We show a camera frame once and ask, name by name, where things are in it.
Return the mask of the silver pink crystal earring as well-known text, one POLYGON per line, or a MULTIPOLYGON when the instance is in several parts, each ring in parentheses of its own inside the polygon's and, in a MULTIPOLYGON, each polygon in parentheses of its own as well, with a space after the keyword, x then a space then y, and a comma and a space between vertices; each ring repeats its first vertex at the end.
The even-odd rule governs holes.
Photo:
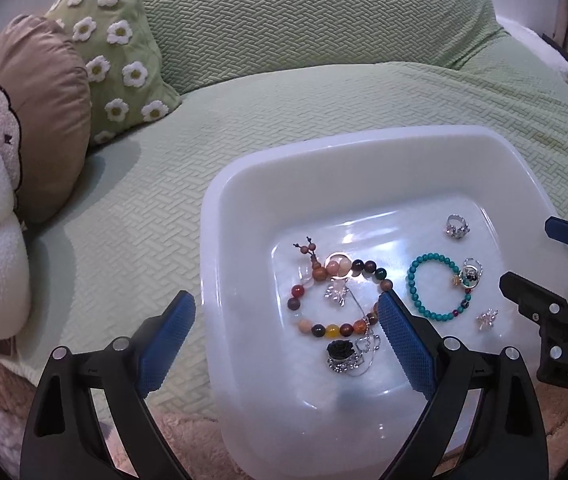
POLYGON ((476 318, 478 330, 480 330, 480 332, 485 332, 486 330, 492 330, 497 315, 498 311, 496 309, 486 309, 485 311, 481 312, 476 318))

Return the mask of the silver flower earring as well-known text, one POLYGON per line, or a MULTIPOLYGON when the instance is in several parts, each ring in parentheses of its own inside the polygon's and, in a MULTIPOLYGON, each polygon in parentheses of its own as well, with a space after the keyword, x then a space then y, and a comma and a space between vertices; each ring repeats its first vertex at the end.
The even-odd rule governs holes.
POLYGON ((324 298, 340 308, 345 305, 348 295, 349 287, 346 281, 330 281, 324 292, 324 298))

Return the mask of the white fluffy blanket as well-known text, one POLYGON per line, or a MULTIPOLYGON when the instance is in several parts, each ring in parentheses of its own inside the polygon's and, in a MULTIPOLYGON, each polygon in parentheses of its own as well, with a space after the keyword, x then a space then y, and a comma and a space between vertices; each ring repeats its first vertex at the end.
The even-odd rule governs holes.
POLYGON ((496 19, 512 38, 523 44, 568 84, 568 60, 555 47, 538 36, 534 30, 516 21, 500 15, 497 15, 496 19))

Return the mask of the green textured bedspread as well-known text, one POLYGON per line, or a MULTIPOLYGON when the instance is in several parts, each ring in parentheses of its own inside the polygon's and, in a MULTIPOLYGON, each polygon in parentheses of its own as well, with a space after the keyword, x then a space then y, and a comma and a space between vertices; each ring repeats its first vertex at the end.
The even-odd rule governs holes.
POLYGON ((50 351, 99 349, 199 289, 199 211, 232 160, 386 127, 480 125, 512 143, 568 219, 568 84, 500 32, 455 68, 325 65, 189 92, 93 153, 71 199, 30 233, 31 313, 7 367, 37 382, 50 351))

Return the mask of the white plastic tray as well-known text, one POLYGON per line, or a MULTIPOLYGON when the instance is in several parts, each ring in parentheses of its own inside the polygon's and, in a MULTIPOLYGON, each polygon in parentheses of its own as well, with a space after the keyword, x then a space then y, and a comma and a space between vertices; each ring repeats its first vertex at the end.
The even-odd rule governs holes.
POLYGON ((224 442, 256 479, 372 479, 425 408, 390 344, 360 377, 332 372, 326 341, 287 309, 308 270, 299 246, 405 274, 425 252, 482 264, 470 307, 439 325, 469 349, 517 348, 538 368, 538 328, 500 293, 515 272, 568 301, 568 247, 538 177, 503 136, 478 126, 362 131, 238 159, 201 208, 200 277, 211 386, 224 442), (480 332, 477 316, 498 315, 480 332))

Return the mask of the brown round cushion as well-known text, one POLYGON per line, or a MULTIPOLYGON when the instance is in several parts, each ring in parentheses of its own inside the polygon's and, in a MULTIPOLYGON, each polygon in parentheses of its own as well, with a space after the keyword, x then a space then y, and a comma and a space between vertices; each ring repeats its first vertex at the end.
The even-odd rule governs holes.
POLYGON ((86 159, 91 96, 86 66, 60 25, 19 15, 0 32, 0 154, 17 217, 51 219, 86 159))

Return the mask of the large green covered pillow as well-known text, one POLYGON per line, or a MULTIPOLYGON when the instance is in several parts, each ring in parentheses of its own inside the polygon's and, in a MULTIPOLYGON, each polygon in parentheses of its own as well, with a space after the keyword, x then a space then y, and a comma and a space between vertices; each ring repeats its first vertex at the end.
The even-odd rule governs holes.
POLYGON ((182 93, 334 64, 462 66, 500 35, 492 0, 143 0, 182 93))

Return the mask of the green daisy cushion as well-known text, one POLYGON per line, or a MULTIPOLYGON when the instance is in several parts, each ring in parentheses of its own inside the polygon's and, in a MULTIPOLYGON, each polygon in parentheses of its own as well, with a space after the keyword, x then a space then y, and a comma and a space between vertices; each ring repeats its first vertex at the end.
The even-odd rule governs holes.
POLYGON ((162 79, 143 0, 56 0, 46 17, 66 32, 86 64, 92 145, 180 106, 180 94, 162 79))

